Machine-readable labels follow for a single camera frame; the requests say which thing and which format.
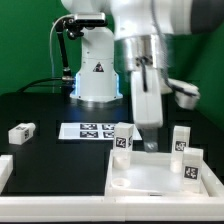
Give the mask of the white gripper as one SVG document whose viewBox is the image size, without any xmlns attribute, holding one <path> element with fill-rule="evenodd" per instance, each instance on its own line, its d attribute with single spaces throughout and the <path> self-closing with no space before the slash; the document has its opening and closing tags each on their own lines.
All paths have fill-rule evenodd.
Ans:
<svg viewBox="0 0 224 224">
<path fill-rule="evenodd" d="M 143 131 L 144 149 L 158 151 L 158 130 L 163 125 L 162 95 L 175 93 L 177 104 L 193 110 L 200 99 L 197 86 L 161 76 L 161 70 L 141 65 L 131 73 L 133 120 Z"/>
</svg>

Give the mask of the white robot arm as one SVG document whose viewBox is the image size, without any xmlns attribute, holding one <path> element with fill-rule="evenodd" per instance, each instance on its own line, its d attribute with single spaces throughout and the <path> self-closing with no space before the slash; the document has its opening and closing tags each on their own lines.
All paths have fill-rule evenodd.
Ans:
<svg viewBox="0 0 224 224">
<path fill-rule="evenodd" d="M 224 23 L 224 0 L 61 0 L 76 22 L 85 25 L 103 13 L 113 16 L 114 40 L 121 44 L 131 75 L 133 119 L 144 149 L 158 150 L 163 124 L 161 95 L 192 109 L 200 98 L 196 86 L 168 77 L 167 35 L 211 32 Z"/>
</svg>

